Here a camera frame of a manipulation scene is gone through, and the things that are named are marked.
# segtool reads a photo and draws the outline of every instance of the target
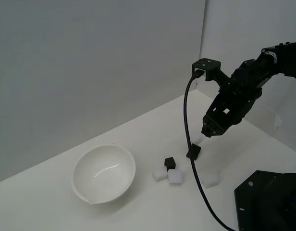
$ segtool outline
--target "white cube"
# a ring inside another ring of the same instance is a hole
[[[168,173],[167,173],[167,168],[166,166],[163,166],[162,168],[156,170],[152,174],[153,178],[155,179],[156,182],[159,182],[160,180],[164,180],[168,178]]]
[[[218,185],[220,183],[220,177],[217,173],[211,173],[205,176],[200,177],[200,180],[204,187],[210,188],[212,186]]]
[[[182,171],[180,169],[169,169],[168,180],[170,184],[182,183]]]

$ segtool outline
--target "white table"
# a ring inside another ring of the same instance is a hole
[[[189,95],[188,119],[195,139],[210,104],[197,90]],[[134,155],[136,176],[119,200],[89,205],[72,191],[71,176],[78,158],[104,143],[122,145]],[[296,152],[246,121],[200,146],[199,176],[213,171],[221,176],[218,186],[206,190],[207,197],[223,222],[236,230],[234,189],[240,183],[257,169],[296,172]],[[0,182],[0,231],[222,231],[201,198],[186,152],[179,97]],[[170,156],[184,173],[180,186],[167,180],[156,183],[151,176]]]

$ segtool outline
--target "black cube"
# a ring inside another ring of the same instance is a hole
[[[176,162],[173,159],[173,157],[166,158],[165,161],[164,161],[164,165],[166,166],[167,171],[169,169],[175,169],[176,168]]]
[[[197,157],[198,157],[198,155],[200,153],[200,150],[201,150],[201,147],[199,147],[196,144],[192,144],[192,154],[193,154],[193,159],[194,160],[197,160]],[[191,155],[190,155],[189,152],[187,152],[186,157],[187,158],[190,158],[191,157]]]

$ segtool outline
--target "black cable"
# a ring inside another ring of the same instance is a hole
[[[217,215],[215,214],[215,212],[213,211],[213,209],[211,208],[210,204],[209,204],[209,201],[201,187],[201,184],[200,184],[200,180],[199,180],[199,177],[198,177],[198,174],[197,174],[197,171],[196,171],[196,167],[195,167],[195,162],[194,162],[194,159],[193,159],[193,153],[192,153],[192,144],[191,144],[191,138],[190,138],[190,133],[188,131],[188,123],[187,123],[187,114],[186,114],[186,103],[187,103],[187,96],[188,96],[188,92],[190,90],[190,87],[191,87],[191,84],[193,82],[194,79],[196,79],[197,77],[191,77],[189,83],[187,84],[187,87],[186,87],[186,90],[185,90],[185,99],[184,99],[184,102],[183,102],[183,117],[184,117],[184,121],[185,121],[185,134],[186,134],[186,140],[187,140],[187,146],[188,146],[188,150],[189,150],[189,153],[190,153],[190,160],[191,160],[191,165],[192,165],[192,169],[193,169],[193,173],[194,173],[194,176],[195,176],[195,180],[196,180],[196,183],[197,183],[197,186],[199,188],[199,191],[201,193],[201,196],[202,198],[204,199],[205,203],[206,203],[206,206],[208,207],[208,210],[210,211],[210,213],[212,214],[212,216],[214,217],[214,219],[217,220],[217,222],[222,225],[226,230],[229,230],[229,231],[235,231],[231,228],[229,228],[227,225],[225,225],[218,217]]]

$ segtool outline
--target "gray wall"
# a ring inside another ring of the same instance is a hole
[[[207,0],[200,56],[221,61],[227,75],[262,48],[287,41],[296,41],[296,0]],[[218,91],[204,78],[197,88],[210,97]],[[277,116],[282,124],[275,131]],[[247,119],[296,151],[296,80],[274,76]]]
[[[0,181],[182,95],[204,6],[0,0]]]

